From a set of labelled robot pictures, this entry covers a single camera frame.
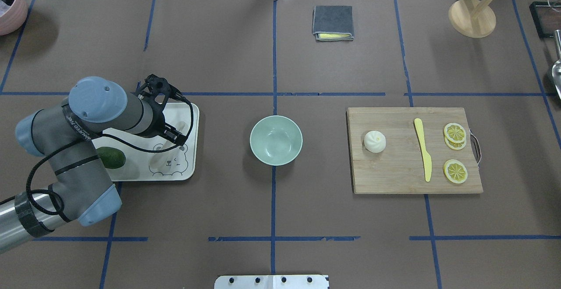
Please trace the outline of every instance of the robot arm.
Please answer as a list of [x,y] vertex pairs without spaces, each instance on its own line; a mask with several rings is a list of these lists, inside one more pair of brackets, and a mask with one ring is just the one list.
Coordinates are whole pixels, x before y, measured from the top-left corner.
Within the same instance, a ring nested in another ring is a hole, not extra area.
[[[164,93],[163,104],[156,102],[160,93]],[[162,113],[168,98],[190,105],[180,91],[155,75],[148,76],[135,93],[100,77],[87,77],[59,105],[20,121],[18,142],[32,155],[50,157],[57,182],[44,188],[53,193],[27,189],[0,205],[0,253],[64,223],[78,219],[83,226],[92,225],[118,211],[121,198],[91,140],[114,128],[183,145],[188,135],[167,125]]]

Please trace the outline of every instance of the lemon slice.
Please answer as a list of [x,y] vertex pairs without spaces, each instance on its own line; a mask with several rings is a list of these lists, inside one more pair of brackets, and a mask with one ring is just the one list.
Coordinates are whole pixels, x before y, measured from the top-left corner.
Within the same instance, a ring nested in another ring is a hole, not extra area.
[[467,180],[467,168],[458,160],[448,160],[444,163],[444,175],[454,184],[461,184]]
[[463,141],[462,143],[451,143],[448,139],[444,139],[446,145],[453,150],[461,150],[465,147],[467,141]]
[[444,137],[451,143],[462,143],[465,141],[465,129],[455,122],[444,127]]

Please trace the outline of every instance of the cutting board handle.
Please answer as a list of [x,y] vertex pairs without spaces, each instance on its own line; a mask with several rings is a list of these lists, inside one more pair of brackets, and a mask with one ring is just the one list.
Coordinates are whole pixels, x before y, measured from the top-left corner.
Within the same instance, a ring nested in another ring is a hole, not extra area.
[[479,145],[479,140],[475,137],[475,134],[469,129],[469,139],[471,140],[471,144],[473,145],[473,155],[475,156],[475,161],[477,162],[477,166],[479,166],[479,162],[481,162],[481,145]]

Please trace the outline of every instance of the metal bracket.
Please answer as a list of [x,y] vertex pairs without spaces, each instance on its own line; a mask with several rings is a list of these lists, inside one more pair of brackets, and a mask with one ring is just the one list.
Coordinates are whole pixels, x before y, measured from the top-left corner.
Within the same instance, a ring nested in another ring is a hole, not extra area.
[[214,289],[329,289],[328,275],[223,275]]

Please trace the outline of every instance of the blue joint cap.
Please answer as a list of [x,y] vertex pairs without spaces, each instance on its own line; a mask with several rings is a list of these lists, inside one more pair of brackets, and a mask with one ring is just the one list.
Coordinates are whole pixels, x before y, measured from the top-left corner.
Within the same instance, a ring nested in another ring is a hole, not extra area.
[[111,187],[78,217],[78,221],[84,227],[93,225],[114,214],[121,208],[121,205],[121,197],[115,188],[115,184],[112,184]]
[[119,117],[127,107],[127,93],[117,83],[101,77],[85,77],[68,95],[70,109],[80,119],[104,123]]
[[43,153],[40,153],[40,151],[37,150],[37,147],[33,143],[32,125],[33,119],[35,119],[35,116],[38,112],[40,111],[36,111],[33,114],[25,117],[16,125],[16,140],[30,155],[34,155],[36,157],[44,157],[45,155]]

